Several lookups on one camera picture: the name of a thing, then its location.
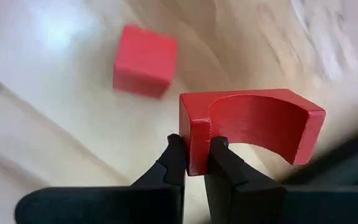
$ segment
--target curved cutout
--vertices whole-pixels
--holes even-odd
[[[180,95],[180,136],[189,150],[188,175],[205,175],[210,140],[262,146],[290,164],[306,164],[326,112],[286,89]]]

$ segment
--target wooden block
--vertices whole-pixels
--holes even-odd
[[[180,95],[180,136],[189,150],[188,175],[205,175],[210,140],[249,143],[306,164],[326,112],[290,90],[247,90]]]
[[[176,59],[175,39],[125,26],[114,64],[113,88],[160,98],[173,80]]]

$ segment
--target black plastic part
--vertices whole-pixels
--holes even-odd
[[[282,183],[358,185],[358,135],[311,162]]]
[[[287,186],[279,223],[358,223],[358,186]]]
[[[227,138],[211,141],[204,177],[212,223],[273,223],[285,189],[246,164],[227,147]]]
[[[358,223],[358,185],[281,185],[235,155],[224,137],[211,141],[204,178],[212,223]]]
[[[132,186],[38,190],[17,204],[17,224],[182,223],[186,149],[176,134],[168,142]]]

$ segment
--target wooden floor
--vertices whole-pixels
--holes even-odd
[[[161,101],[111,89],[124,24],[174,36],[175,81]],[[358,131],[358,1],[0,0],[0,223],[47,186],[128,185],[178,132],[188,91],[289,88],[327,110],[314,156]],[[281,178],[278,155],[231,149]],[[185,221],[209,218],[187,178]]]

